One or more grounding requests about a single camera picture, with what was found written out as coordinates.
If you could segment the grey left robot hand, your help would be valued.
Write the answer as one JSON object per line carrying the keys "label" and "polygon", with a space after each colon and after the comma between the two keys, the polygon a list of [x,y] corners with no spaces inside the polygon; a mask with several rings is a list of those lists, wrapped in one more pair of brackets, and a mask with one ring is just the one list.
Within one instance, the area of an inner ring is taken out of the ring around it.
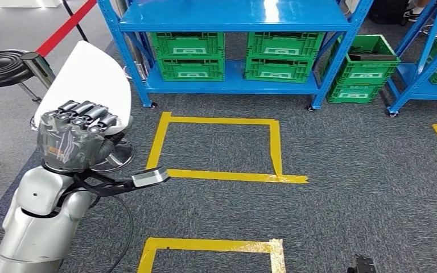
{"label": "grey left robot hand", "polygon": [[44,165],[58,172],[82,172],[103,162],[114,150],[107,137],[118,116],[90,101],[70,100],[41,115],[38,150]]}

